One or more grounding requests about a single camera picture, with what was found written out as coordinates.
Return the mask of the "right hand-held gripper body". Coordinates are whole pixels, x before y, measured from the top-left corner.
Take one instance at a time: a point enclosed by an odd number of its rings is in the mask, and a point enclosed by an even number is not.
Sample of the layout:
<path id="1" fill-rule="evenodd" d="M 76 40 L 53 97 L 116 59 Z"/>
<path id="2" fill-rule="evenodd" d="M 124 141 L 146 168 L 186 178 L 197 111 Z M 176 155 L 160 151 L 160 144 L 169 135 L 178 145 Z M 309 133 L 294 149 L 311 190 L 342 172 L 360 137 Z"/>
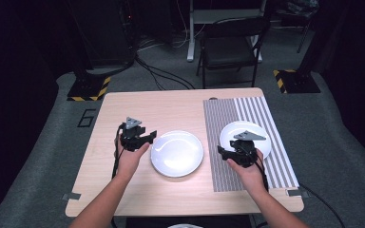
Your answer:
<path id="1" fill-rule="evenodd" d="M 258 159 L 255 141 L 265 141 L 266 138 L 250 131 L 243 131 L 234 136 L 230 146 L 234 148 L 231 159 L 242 167 L 249 167 Z"/>

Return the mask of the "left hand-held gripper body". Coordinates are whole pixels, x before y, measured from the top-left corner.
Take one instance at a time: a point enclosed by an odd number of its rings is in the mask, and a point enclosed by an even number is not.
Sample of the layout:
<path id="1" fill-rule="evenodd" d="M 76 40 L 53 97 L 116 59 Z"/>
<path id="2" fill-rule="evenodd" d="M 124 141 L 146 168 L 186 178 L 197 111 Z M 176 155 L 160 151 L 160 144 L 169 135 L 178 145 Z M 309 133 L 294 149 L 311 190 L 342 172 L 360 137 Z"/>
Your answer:
<path id="1" fill-rule="evenodd" d="M 121 144 L 124 149 L 135 151 L 146 143 L 143 134 L 139 132 L 141 123 L 139 120 L 127 117 L 122 124 Z"/>

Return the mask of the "white plate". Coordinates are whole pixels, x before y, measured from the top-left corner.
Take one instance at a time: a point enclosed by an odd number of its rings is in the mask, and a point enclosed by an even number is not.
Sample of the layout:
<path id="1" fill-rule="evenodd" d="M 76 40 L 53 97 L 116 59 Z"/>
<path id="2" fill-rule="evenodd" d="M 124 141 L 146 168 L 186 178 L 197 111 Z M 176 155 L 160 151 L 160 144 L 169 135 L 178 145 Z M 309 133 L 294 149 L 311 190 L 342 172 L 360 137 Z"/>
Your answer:
<path id="1" fill-rule="evenodd" d="M 150 160 L 160 174 L 180 178 L 194 172 L 202 163 L 203 147 L 192 133 L 175 130 L 160 136 L 152 145 Z"/>
<path id="2" fill-rule="evenodd" d="M 263 154 L 263 157 L 266 159 L 272 151 L 271 139 L 267 132 L 255 123 L 245 121 L 236 121 L 229 123 L 221 131 L 220 146 L 226 150 L 233 151 L 234 148 L 230 146 L 230 142 L 235 140 L 235 135 L 238 135 L 244 131 L 248 131 L 263 137 L 263 140 L 255 140 L 254 144 L 255 147 Z"/>

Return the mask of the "person's left hand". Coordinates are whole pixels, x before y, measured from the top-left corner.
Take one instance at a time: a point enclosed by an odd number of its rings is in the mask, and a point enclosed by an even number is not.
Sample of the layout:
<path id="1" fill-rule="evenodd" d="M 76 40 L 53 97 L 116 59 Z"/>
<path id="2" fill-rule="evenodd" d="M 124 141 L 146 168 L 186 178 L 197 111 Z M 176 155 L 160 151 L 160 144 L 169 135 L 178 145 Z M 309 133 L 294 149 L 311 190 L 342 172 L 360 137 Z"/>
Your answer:
<path id="1" fill-rule="evenodd" d="M 120 155 L 118 156 L 119 163 L 115 177 L 117 179 L 130 181 L 138 168 L 142 155 L 147 151 L 148 148 L 149 143 L 146 142 L 136 151 L 128 151 L 122 147 L 120 142 L 118 142 Z"/>

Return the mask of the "person's right hand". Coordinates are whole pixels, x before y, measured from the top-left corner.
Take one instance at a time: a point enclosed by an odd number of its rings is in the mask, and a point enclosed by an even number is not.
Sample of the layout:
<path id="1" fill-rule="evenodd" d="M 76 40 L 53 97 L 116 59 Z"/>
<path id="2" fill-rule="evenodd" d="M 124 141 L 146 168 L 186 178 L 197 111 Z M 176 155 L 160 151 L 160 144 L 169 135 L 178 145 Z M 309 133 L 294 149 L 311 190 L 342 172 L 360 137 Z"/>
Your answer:
<path id="1" fill-rule="evenodd" d="M 231 159 L 227 160 L 228 165 L 239 175 L 243 187 L 252 197 L 268 192 L 263 181 L 263 154 L 259 150 L 257 154 L 257 162 L 247 168 L 236 164 Z"/>

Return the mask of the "grey striped mat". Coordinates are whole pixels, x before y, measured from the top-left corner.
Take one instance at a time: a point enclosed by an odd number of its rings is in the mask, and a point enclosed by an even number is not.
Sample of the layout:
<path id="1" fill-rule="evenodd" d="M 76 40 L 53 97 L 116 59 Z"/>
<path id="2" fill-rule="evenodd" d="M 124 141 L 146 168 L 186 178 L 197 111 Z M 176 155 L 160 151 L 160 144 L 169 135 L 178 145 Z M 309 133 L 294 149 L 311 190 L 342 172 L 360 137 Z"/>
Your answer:
<path id="1" fill-rule="evenodd" d="M 203 108 L 215 192 L 243 190 L 238 175 L 221 158 L 217 148 L 220 145 L 222 129 L 236 121 L 259 125 L 271 139 L 272 151 L 266 159 L 263 158 L 268 186 L 299 187 L 298 179 L 264 97 L 205 100 Z"/>

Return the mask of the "grey tape piece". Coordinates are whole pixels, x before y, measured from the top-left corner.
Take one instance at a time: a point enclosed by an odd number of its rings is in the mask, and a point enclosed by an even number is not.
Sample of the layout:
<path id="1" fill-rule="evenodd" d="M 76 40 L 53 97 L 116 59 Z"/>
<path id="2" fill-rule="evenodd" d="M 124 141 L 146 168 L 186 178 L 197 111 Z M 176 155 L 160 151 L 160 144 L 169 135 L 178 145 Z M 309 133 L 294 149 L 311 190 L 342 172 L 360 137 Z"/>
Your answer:
<path id="1" fill-rule="evenodd" d="M 310 194 L 306 190 L 302 190 L 302 189 L 287 189 L 286 195 L 288 197 L 301 197 L 301 198 L 310 197 Z"/>
<path id="2" fill-rule="evenodd" d="M 69 201 L 69 200 L 78 200 L 79 198 L 81 197 L 80 194 L 78 193 L 65 193 L 63 196 L 62 196 L 62 200 L 65 200 L 65 201 Z"/>

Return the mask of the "black stand with hazard stripes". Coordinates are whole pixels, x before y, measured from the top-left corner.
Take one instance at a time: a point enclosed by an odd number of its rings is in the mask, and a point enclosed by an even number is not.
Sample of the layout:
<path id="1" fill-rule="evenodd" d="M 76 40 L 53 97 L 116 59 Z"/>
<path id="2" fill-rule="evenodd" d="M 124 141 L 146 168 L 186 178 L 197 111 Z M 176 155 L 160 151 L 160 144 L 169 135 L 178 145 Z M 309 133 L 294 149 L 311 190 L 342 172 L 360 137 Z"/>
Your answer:
<path id="1" fill-rule="evenodd" d="M 92 69 L 92 63 L 86 51 L 79 23 L 70 4 L 71 0 L 62 1 L 65 3 L 66 9 L 64 18 L 67 19 L 62 35 L 63 52 L 75 75 L 75 82 L 67 97 L 73 101 L 98 101 L 106 92 L 110 75 L 108 73 L 94 74 L 89 72 Z"/>
<path id="2" fill-rule="evenodd" d="M 331 36 L 346 10 L 345 7 L 326 6 L 317 14 L 317 28 L 297 69 L 280 69 L 274 71 L 281 93 L 319 93 L 320 89 L 312 77 L 312 69 L 323 50 L 328 46 Z"/>

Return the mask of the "person's dark clothing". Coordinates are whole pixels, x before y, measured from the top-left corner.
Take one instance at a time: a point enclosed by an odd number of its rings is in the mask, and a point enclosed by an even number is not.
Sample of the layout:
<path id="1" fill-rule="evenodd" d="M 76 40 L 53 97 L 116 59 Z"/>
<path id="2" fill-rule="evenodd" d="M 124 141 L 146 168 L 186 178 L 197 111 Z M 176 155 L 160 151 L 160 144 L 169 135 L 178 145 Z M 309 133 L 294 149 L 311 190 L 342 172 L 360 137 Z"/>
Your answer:
<path id="1" fill-rule="evenodd" d="M 127 218 L 125 228 L 169 228 L 180 224 L 202 228 L 252 228 L 247 215 Z"/>

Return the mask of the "black folding chair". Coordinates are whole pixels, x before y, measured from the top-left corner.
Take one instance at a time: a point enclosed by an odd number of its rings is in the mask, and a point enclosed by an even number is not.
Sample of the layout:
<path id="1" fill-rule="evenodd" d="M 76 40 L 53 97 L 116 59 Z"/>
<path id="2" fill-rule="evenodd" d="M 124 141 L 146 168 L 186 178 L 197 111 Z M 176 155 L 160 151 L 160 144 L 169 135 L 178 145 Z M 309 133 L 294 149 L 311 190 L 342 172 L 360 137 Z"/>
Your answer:
<path id="1" fill-rule="evenodd" d="M 196 75 L 202 76 L 206 88 L 206 71 L 243 67 L 253 68 L 247 83 L 255 85 L 260 49 L 270 21 L 263 16 L 227 18 L 210 24 L 200 40 L 200 57 Z"/>

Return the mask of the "black cabinet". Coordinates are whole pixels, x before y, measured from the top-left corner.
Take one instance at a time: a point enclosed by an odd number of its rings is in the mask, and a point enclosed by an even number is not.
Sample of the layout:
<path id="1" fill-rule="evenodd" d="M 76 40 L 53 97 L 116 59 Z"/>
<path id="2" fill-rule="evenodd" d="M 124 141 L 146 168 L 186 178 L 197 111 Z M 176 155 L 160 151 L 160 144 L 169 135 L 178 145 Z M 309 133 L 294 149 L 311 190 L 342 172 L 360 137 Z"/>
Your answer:
<path id="1" fill-rule="evenodd" d="M 135 55 L 129 0 L 68 0 L 94 67 L 128 64 Z"/>

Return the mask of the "dark patterned bag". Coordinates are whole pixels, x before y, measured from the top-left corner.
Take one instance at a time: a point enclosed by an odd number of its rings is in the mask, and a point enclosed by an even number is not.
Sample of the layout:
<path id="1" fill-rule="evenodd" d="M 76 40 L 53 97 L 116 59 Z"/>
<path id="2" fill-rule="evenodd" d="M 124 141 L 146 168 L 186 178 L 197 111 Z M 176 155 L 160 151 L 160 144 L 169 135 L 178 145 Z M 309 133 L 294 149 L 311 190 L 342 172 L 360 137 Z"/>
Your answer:
<path id="1" fill-rule="evenodd" d="M 310 18 L 318 10 L 318 0 L 282 0 L 279 3 L 279 11 L 291 16 Z"/>

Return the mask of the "white desk frame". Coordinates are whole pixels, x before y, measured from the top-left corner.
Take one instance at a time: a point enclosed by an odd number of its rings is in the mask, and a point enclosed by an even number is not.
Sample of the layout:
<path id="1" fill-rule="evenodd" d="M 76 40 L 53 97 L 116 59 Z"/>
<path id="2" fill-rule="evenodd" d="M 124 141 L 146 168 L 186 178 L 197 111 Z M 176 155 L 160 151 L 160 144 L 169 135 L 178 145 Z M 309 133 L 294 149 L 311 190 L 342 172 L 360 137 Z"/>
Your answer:
<path id="1" fill-rule="evenodd" d="M 265 12 L 267 0 L 260 0 L 260 5 L 254 9 L 195 9 L 194 1 L 189 0 L 189 41 L 186 61 L 192 63 L 195 56 L 195 25 L 212 24 L 221 19 L 233 17 L 261 16 Z"/>

